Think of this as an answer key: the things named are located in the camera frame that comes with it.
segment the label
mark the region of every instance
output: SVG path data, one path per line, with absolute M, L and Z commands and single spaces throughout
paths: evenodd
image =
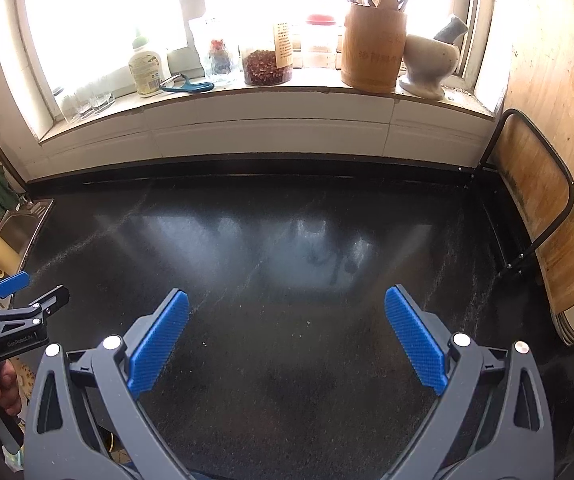
M 27 341 L 31 341 L 32 339 L 34 339 L 33 334 L 29 334 L 29 335 L 26 335 L 25 337 L 21 337 L 19 339 L 14 339 L 13 341 L 8 341 L 7 342 L 7 348 L 12 348 L 16 345 L 19 345 L 20 343 L 26 343 Z
M 160 89 L 160 60 L 154 54 L 142 54 L 129 62 L 129 71 L 136 83 L 136 92 L 151 95 Z
M 273 44 L 276 47 L 276 67 L 293 64 L 293 45 L 288 22 L 273 25 Z

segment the metal rack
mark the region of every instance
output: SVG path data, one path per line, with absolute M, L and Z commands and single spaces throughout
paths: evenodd
M 496 124 L 496 129 L 494 130 L 494 133 L 492 134 L 491 139 L 489 140 L 489 144 L 487 144 L 483 156 L 480 158 L 480 162 L 478 162 L 478 165 L 476 166 L 476 169 L 474 170 L 474 173 L 472 174 L 471 178 L 477 180 L 478 178 L 480 178 L 484 170 L 497 171 L 495 166 L 488 163 L 488 160 L 494 148 L 496 147 L 496 144 L 507 122 L 507 119 L 512 115 L 518 116 L 522 120 L 522 122 L 524 122 L 529 127 L 529 130 L 531 130 L 534 136 L 539 140 L 544 149 L 547 150 L 547 153 L 549 154 L 551 159 L 554 161 L 558 169 L 560 169 L 561 173 L 564 175 L 564 179 L 567 182 L 569 195 L 567 198 L 566 205 L 564 206 L 564 209 L 560 213 L 558 213 L 556 218 L 554 218 L 553 222 L 551 222 L 551 224 L 548 225 L 548 227 L 545 228 L 544 231 L 542 231 L 541 234 L 539 234 L 534 241 L 532 241 L 531 245 L 529 245 L 527 249 L 518 254 L 518 256 L 516 256 L 516 258 L 514 258 L 510 262 L 507 262 L 504 257 L 504 254 L 501 253 L 504 268 L 498 273 L 498 278 L 502 278 L 512 269 L 515 270 L 519 268 L 525 261 L 525 259 L 528 256 L 534 254 L 536 249 L 540 247 L 544 243 L 544 241 L 547 240 L 554 233 L 556 229 L 558 229 L 558 227 L 560 227 L 562 222 L 564 222 L 564 220 L 569 216 L 569 213 L 574 208 L 574 178 L 571 174 L 571 171 L 569 171 L 569 168 L 564 163 L 564 160 L 560 157 L 560 155 L 558 155 L 556 149 L 551 145 L 551 143 L 542 134 L 542 132 L 533 123 L 533 121 L 529 119 L 529 117 L 527 117 L 523 112 L 521 112 L 520 110 L 516 110 L 515 108 L 508 108 L 503 112 L 502 116 L 500 116 L 500 120 Z

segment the red lid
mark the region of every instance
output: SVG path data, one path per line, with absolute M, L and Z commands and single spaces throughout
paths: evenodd
M 307 16 L 305 23 L 308 25 L 335 25 L 336 20 L 328 14 L 310 14 Z

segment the black countertop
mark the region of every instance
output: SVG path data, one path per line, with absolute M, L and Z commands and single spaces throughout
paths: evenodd
M 169 289 L 185 290 L 189 323 L 141 401 L 190 468 L 236 480 L 380 478 L 434 399 L 384 316 L 396 283 L 479 344 L 528 341 L 564 446 L 574 349 L 554 333 L 542 282 L 493 286 L 493 238 L 470 191 L 222 176 L 51 197 L 16 304 L 67 286 L 49 331 L 70 351 L 123 334 Z M 40 355 L 24 360 L 35 369 Z

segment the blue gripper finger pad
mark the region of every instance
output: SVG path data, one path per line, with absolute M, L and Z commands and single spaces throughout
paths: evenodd
M 189 298 L 176 292 L 129 359 L 127 387 L 135 399 L 154 387 L 189 319 Z
M 29 285 L 29 275 L 21 270 L 18 274 L 0 280 L 0 298 L 6 298 Z
M 409 357 L 420 382 L 432 387 L 441 395 L 447 387 L 445 355 L 440 350 L 419 314 L 400 292 L 393 286 L 385 294 L 385 315 L 396 332 L 398 341 Z

